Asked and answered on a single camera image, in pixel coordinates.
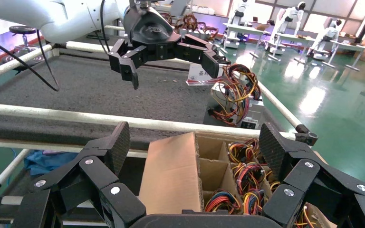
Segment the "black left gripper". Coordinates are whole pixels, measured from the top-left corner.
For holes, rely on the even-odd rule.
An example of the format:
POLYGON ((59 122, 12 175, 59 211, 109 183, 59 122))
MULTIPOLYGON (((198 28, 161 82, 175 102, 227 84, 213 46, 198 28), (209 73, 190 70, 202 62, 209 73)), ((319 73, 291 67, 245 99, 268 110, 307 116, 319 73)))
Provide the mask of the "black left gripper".
POLYGON ((174 32, 172 26, 152 7, 129 7, 123 18, 125 32, 130 39, 120 38, 110 49, 110 67, 139 88, 136 69, 147 61, 181 59, 202 66, 211 78, 217 78, 219 63, 212 44, 193 35, 174 32))

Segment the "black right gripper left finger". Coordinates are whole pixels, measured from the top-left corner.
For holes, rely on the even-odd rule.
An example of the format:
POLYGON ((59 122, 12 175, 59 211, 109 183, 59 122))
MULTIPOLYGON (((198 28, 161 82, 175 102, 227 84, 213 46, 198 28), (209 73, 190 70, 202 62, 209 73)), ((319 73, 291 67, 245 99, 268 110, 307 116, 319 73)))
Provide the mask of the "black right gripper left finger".
POLYGON ((61 228, 63 217, 90 201, 110 228, 129 228, 146 215, 144 204, 120 182, 130 148, 127 122, 90 140, 70 162, 33 181, 13 220, 15 228, 61 228))

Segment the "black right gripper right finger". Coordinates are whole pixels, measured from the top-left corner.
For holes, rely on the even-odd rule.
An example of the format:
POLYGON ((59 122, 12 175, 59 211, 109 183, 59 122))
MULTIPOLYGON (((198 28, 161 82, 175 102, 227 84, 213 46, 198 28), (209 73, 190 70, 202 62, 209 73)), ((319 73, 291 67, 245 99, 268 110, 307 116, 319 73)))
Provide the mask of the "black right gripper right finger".
POLYGON ((280 182, 263 216, 290 228, 310 203, 339 228, 365 228, 365 182, 326 164, 307 144, 285 138, 271 123, 261 127, 259 149, 280 182))

